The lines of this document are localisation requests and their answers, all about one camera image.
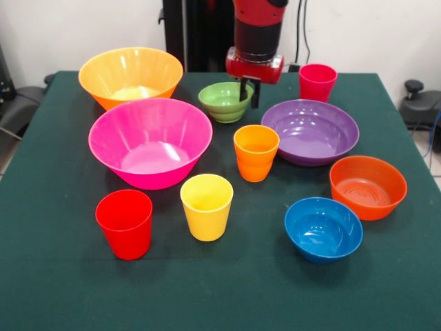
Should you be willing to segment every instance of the green bowl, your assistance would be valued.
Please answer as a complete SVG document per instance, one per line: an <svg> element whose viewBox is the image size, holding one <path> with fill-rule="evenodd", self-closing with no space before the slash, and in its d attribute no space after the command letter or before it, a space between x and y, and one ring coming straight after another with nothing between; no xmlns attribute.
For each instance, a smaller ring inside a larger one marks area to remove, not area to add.
<svg viewBox="0 0 441 331"><path fill-rule="evenodd" d="M247 85L247 98L239 101L240 83L216 83L199 92L198 98L204 110L219 123L237 122L248 108L254 90Z"/></svg>

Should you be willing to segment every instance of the cup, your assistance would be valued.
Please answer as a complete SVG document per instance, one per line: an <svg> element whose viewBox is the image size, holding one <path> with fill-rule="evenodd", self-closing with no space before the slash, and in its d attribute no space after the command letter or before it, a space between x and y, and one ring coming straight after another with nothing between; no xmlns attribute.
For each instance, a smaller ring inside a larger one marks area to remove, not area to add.
<svg viewBox="0 0 441 331"><path fill-rule="evenodd" d="M237 130L234 149L242 178L252 183L267 178L279 143L277 132L267 126L253 124Z"/></svg>
<svg viewBox="0 0 441 331"><path fill-rule="evenodd" d="M308 64L300 68L300 98L327 102L337 81L337 72L324 64Z"/></svg>
<svg viewBox="0 0 441 331"><path fill-rule="evenodd" d="M149 250L152 211L150 198L137 190L113 192L97 205L96 222L118 258L135 260Z"/></svg>
<svg viewBox="0 0 441 331"><path fill-rule="evenodd" d="M233 186L217 174L199 174L181 188L181 201L192 236L200 241L214 241L225 232Z"/></svg>

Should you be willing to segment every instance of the cable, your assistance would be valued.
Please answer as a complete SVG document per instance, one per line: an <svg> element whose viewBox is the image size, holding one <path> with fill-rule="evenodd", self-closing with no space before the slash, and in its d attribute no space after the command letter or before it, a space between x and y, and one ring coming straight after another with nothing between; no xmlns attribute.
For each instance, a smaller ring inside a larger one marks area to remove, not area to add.
<svg viewBox="0 0 441 331"><path fill-rule="evenodd" d="M306 57L306 64L309 62L309 55L311 54L311 50L309 49L308 39L306 37L306 7L308 4L308 0L305 0L305 8L303 9L303 38L305 39L306 49L308 50L308 55Z"/></svg>
<svg viewBox="0 0 441 331"><path fill-rule="evenodd" d="M25 98L25 99L27 99L27 100L31 100L31 101L33 101L33 102L35 102L35 103L37 103L37 104L40 104L40 103L41 103L40 101L38 101L38 100L36 100L36 99L34 99L34 98L28 97L27 95L24 95L24 94L21 94L21 93L17 93L17 95L19 95L20 97L23 97L23 98Z"/></svg>
<svg viewBox="0 0 441 331"><path fill-rule="evenodd" d="M433 125L432 125L432 129L430 129L429 147L427 148L426 154L424 154L424 156L422 158L425 158L430 153L430 151L432 151L433 140L435 139L435 127L436 127L436 123L438 123L438 121L440 119L441 119L441 108L438 110L435 121L433 122ZM432 154L430 154L430 155L431 155L431 157L430 157L429 170L431 168L431 163L432 163Z"/></svg>
<svg viewBox="0 0 441 331"><path fill-rule="evenodd" d="M300 11L302 9L302 0L298 0L298 8L297 8L297 46L296 46L296 60L294 63L298 62L298 49L300 47Z"/></svg>
<svg viewBox="0 0 441 331"><path fill-rule="evenodd" d="M2 128L1 126L0 126L0 131L3 131L4 133L9 134L11 137L15 138L18 141L22 141L23 140L21 137L17 136L15 133L13 133L13 132L11 132L9 130L6 130L5 128Z"/></svg>
<svg viewBox="0 0 441 331"><path fill-rule="evenodd" d="M437 104L438 104L438 101L436 101L436 102L431 106L431 108L430 108L430 110L429 110L428 112L426 112L423 116L421 116L421 119L420 119L420 121L418 122L418 124L417 124L416 126L414 126L413 129L412 129L411 137L415 134L415 131L416 131L418 128L420 128L420 127L421 127L421 128L422 128L422 127L425 127L425 128L426 128L426 126L422 126L421 123L426 119L427 115L433 110L433 108L434 108Z"/></svg>
<svg viewBox="0 0 441 331"><path fill-rule="evenodd" d="M426 131L430 131L430 129L432 129L432 127L431 126L424 126L424 125L419 125L419 126L406 126L407 127L407 129L410 131L410 130L412 130L412 133L411 133L411 137L415 134L415 131L416 131L416 129L415 128L422 128L422 129L425 129Z"/></svg>

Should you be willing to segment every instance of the pink cup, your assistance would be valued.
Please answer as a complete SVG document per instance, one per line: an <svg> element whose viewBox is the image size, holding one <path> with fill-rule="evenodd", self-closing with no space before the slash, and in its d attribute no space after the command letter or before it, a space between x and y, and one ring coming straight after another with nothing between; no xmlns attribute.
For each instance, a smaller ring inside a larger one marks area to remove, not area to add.
<svg viewBox="0 0 441 331"><path fill-rule="evenodd" d="M300 98L327 102L337 81L337 72L324 64L308 64L299 72Z"/></svg>

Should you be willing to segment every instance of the plastic bowl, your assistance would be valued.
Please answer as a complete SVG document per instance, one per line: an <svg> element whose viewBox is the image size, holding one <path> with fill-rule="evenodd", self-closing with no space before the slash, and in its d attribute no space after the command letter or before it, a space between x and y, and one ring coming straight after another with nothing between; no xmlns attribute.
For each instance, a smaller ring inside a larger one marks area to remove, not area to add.
<svg viewBox="0 0 441 331"><path fill-rule="evenodd" d="M119 48L96 55L79 72L79 82L109 110L127 101L170 98L183 76L181 62L154 48Z"/></svg>
<svg viewBox="0 0 441 331"><path fill-rule="evenodd" d="M240 83L216 83L203 88L198 95L204 110L219 123L233 123L242 118L254 90L247 85L247 98L240 99Z"/></svg>
<svg viewBox="0 0 441 331"><path fill-rule="evenodd" d="M321 101L279 103L266 111L261 123L279 134L279 155L298 166L332 163L348 153L360 136L352 117Z"/></svg>
<svg viewBox="0 0 441 331"><path fill-rule="evenodd" d="M350 255L363 238L357 215L337 201L320 197L293 204L285 215L285 229L299 252L315 263Z"/></svg>
<svg viewBox="0 0 441 331"><path fill-rule="evenodd" d="M407 194L400 171L375 157L345 157L331 167L329 178L332 197L363 221L386 217Z"/></svg>
<svg viewBox="0 0 441 331"><path fill-rule="evenodd" d="M207 115L175 99L151 98L119 105L101 115L89 147L128 184L145 190L182 181L213 136Z"/></svg>

